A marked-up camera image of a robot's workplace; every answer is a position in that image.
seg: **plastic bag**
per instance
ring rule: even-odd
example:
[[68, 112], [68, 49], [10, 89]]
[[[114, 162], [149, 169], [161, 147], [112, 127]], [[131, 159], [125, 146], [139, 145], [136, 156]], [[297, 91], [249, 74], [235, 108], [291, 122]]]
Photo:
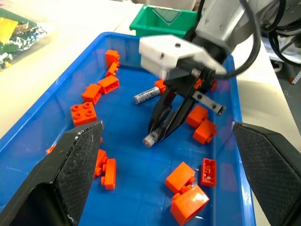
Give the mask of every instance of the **plastic bag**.
[[0, 72], [52, 30], [46, 18], [28, 7], [0, 0]]

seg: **silver battery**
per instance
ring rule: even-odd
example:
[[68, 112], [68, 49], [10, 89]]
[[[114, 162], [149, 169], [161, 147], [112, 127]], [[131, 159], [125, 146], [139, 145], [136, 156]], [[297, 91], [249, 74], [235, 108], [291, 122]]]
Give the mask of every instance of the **silver battery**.
[[147, 91], [144, 91], [143, 93], [140, 93], [136, 96], [134, 96], [134, 103], [135, 104], [139, 104], [139, 103], [142, 103], [148, 99], [151, 99], [152, 97], [155, 97], [157, 95], [160, 94], [160, 89], [155, 86], [154, 88], [151, 88]]
[[155, 129], [154, 131], [152, 131], [149, 135], [147, 135], [143, 139], [144, 145], [147, 147], [152, 147], [158, 141], [161, 130], [162, 130], [162, 128], [159, 127], [157, 129]]

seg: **white table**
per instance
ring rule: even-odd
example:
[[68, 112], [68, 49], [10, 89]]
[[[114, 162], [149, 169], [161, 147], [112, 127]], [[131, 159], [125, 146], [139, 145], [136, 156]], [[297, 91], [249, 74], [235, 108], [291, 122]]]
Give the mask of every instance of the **white table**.
[[[26, 1], [30, 3], [54, 20], [59, 34], [49, 38], [50, 44], [0, 73], [0, 101], [7, 107], [0, 111], [0, 138], [98, 34], [135, 34], [129, 25], [141, 8], [106, 0], [86, 0], [80, 5], [71, 0]], [[251, 44], [252, 38], [237, 46], [233, 52], [236, 66], [247, 59]], [[238, 77], [238, 89], [243, 122], [277, 131], [301, 150], [300, 134], [263, 45], [255, 63]], [[268, 225], [255, 198], [254, 208], [257, 225]]]

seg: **green bin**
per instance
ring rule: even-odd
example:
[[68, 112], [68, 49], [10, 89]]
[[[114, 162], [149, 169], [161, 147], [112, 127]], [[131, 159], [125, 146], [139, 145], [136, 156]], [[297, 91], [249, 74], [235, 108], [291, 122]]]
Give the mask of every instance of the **green bin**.
[[195, 25], [197, 12], [142, 6], [130, 25], [136, 30], [136, 36], [173, 34], [183, 38], [185, 33]]

